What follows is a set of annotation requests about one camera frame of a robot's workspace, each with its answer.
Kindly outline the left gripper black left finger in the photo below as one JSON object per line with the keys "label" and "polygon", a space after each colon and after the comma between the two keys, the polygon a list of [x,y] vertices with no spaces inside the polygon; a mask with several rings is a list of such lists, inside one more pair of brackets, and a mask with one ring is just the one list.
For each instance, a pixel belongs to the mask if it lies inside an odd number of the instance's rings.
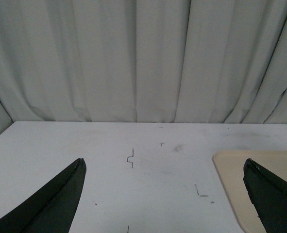
{"label": "left gripper black left finger", "polygon": [[68,233],[79,205],[85,174],[84,159],[75,160],[0,218],[0,233]]}

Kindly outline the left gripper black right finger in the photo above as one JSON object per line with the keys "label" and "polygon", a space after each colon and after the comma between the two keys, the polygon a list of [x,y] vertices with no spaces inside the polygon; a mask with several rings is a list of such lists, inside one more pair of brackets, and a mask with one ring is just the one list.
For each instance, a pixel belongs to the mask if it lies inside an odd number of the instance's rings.
{"label": "left gripper black right finger", "polygon": [[243,181],[268,233],[287,233],[287,181],[252,159],[243,167]]}

